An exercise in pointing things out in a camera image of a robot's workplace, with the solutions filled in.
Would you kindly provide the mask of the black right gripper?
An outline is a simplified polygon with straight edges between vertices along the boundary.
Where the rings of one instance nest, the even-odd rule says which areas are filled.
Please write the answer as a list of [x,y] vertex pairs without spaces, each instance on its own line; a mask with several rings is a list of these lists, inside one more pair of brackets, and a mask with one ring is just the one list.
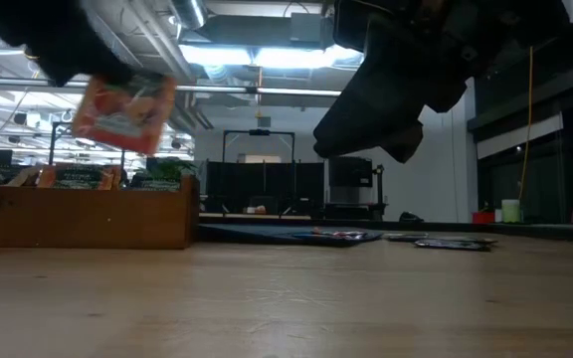
[[535,46],[569,24],[562,0],[336,0],[334,41],[364,60],[313,149],[330,158],[380,147],[404,164],[423,140],[426,106],[450,110],[506,45]]

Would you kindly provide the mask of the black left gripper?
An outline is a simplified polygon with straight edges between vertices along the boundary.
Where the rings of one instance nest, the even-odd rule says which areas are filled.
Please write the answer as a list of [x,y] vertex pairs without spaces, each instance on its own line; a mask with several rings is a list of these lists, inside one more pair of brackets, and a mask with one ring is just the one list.
[[133,77],[94,30],[80,0],[0,0],[0,39],[29,49],[56,87],[77,75],[115,85]]

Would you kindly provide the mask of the black monitor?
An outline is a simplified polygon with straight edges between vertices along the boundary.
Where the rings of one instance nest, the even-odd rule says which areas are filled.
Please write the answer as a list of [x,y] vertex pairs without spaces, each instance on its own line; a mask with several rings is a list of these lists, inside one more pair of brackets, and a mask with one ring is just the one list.
[[331,187],[371,187],[372,161],[362,157],[337,156],[328,160]]

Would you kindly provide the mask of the long ceiling light tube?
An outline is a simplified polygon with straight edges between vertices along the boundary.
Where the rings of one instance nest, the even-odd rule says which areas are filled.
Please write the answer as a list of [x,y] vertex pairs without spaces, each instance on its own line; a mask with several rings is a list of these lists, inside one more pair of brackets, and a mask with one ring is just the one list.
[[[87,82],[72,81],[62,87],[55,87],[48,80],[0,78],[0,90],[29,90],[45,92],[82,92]],[[338,97],[340,90],[327,89],[279,89],[258,87],[218,87],[218,86],[177,86],[178,92],[225,93],[225,94],[261,94],[261,95],[295,95],[314,97]]]

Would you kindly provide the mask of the green potted plant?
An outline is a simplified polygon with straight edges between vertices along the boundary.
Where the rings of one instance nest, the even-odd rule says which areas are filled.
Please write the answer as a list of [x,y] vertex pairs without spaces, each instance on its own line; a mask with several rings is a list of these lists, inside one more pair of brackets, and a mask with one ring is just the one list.
[[133,179],[179,181],[183,175],[194,175],[197,167],[191,162],[176,157],[148,157],[145,168],[138,169]]

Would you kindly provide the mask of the black partition panels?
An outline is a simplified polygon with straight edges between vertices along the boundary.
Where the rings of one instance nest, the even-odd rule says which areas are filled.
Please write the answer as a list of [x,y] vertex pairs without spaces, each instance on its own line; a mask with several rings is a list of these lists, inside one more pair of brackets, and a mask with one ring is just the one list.
[[210,162],[204,194],[208,213],[264,207],[269,215],[315,216],[324,204],[324,165]]

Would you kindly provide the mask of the bright ceiling light panel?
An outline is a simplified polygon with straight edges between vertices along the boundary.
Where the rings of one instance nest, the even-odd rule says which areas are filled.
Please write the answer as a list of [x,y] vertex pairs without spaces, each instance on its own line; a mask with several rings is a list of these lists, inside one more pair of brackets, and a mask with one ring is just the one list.
[[201,66],[259,66],[271,69],[320,69],[331,67],[357,68],[364,55],[333,45],[324,50],[296,48],[197,47],[180,45],[181,53],[190,64]]

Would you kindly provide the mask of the pale green cup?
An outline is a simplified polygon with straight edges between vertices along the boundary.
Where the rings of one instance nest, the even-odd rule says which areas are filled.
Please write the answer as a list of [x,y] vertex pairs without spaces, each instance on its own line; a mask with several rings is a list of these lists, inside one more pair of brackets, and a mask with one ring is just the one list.
[[501,213],[504,223],[519,223],[521,221],[520,201],[518,199],[503,199],[501,201]]

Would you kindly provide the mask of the wooden three-compartment tray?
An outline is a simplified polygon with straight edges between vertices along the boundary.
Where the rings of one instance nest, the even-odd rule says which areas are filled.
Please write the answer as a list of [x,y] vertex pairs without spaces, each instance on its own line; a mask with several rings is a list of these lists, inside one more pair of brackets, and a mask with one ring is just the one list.
[[178,192],[0,187],[0,248],[183,250],[198,221],[193,176]]

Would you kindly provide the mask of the black metal gantry frame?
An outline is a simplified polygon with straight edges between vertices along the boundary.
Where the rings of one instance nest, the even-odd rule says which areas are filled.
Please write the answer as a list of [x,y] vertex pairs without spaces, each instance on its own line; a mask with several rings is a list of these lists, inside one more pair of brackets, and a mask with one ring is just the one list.
[[[260,163],[247,163],[249,150],[243,152],[243,159],[237,158],[227,166],[227,150],[241,136],[247,138],[270,138],[284,140],[290,138],[290,161],[282,160],[277,155],[279,163],[267,162],[266,157],[260,156]],[[295,133],[287,131],[271,131],[257,128],[248,130],[226,129],[222,136],[222,162],[225,171],[221,174],[221,190],[228,199],[235,199],[244,213],[256,215],[276,215],[282,217],[292,210],[295,200],[296,164],[294,160]]]

